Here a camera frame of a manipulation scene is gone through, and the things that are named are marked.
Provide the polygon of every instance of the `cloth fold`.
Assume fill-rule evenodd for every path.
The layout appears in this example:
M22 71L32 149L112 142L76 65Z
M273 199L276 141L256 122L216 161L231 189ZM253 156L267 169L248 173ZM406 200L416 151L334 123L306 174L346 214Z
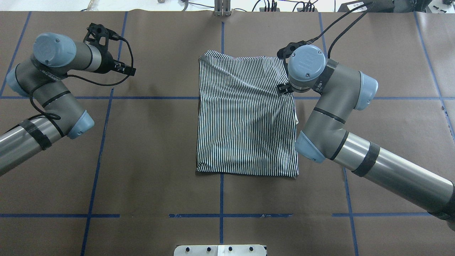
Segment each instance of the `cloth fold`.
M276 57L199 58L197 171L297 177L295 103Z

